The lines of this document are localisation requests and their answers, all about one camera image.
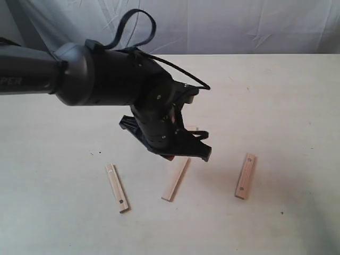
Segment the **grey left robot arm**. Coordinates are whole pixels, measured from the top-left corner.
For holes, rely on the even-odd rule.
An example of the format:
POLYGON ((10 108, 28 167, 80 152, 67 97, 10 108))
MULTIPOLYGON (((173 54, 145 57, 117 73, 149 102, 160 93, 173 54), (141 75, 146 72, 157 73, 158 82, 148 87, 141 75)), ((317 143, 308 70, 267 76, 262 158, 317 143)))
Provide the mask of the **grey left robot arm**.
POLYGON ((175 81, 165 64, 135 47, 108 50, 88 40, 48 53, 2 38, 1 94, 50 94, 68 106, 129 106, 132 115, 123 116, 120 127, 151 153, 208 161, 208 132, 187 130, 181 110, 209 86, 175 81))

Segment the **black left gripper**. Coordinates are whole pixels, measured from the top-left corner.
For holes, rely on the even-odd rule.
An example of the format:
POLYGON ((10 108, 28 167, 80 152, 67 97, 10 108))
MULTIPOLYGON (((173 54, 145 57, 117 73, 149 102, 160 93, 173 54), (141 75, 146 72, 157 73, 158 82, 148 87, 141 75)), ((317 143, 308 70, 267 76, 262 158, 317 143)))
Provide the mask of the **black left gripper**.
POLYGON ((130 132, 150 152, 172 161, 188 156, 208 162, 212 148, 185 130, 181 110, 183 93, 190 87, 171 78, 156 79, 130 106, 120 127, 130 132))

